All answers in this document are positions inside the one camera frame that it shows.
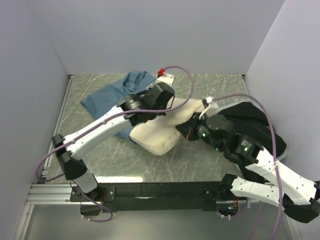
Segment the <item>cream pillow with bear print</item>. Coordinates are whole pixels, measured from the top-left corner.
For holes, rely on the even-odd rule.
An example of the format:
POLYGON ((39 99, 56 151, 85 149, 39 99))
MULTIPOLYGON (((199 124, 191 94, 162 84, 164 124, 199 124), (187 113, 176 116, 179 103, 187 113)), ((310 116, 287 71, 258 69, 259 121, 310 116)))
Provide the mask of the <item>cream pillow with bear print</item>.
POLYGON ((162 156, 178 143, 181 134, 176 126, 188 121, 193 113, 201 113, 205 109, 201 99, 191 98, 182 107, 166 115, 134 126, 129 138, 153 155, 162 156))

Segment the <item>blue fabric pillowcase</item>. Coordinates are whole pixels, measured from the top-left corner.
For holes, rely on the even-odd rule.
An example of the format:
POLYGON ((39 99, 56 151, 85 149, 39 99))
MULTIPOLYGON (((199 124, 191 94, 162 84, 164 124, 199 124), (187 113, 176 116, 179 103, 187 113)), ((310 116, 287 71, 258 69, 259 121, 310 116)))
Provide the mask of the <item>blue fabric pillowcase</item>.
POLYGON ((126 95, 147 90, 155 80, 156 78, 147 71, 131 71, 123 78, 108 83, 89 94, 81 101, 81 105, 94 120, 97 120, 123 100, 126 95))

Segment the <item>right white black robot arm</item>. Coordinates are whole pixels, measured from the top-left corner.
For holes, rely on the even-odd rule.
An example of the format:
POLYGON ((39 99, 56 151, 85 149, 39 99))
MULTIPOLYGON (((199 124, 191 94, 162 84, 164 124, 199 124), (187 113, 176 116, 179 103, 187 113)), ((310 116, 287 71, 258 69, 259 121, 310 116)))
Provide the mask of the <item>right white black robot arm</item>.
POLYGON ((300 222, 309 223, 320 215, 320 183, 297 174, 277 159, 258 141, 237 133, 234 124, 223 115, 202 117, 195 112, 176 129, 188 141, 202 140, 223 153, 242 172, 243 177, 225 174, 219 184, 222 198, 251 198, 280 207, 300 222))

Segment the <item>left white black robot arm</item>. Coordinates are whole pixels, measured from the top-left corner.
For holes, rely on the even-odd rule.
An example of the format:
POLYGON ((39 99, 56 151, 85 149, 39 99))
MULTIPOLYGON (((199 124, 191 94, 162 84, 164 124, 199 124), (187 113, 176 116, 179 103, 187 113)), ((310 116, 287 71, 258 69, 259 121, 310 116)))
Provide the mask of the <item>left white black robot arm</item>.
POLYGON ((64 177, 82 190, 88 201, 96 200, 100 188, 95 176, 88 170, 83 157, 97 145, 115 134, 164 115, 175 91, 164 82, 156 83, 148 90, 128 94, 105 115, 72 134, 56 134, 52 141, 58 148, 58 159, 64 177))

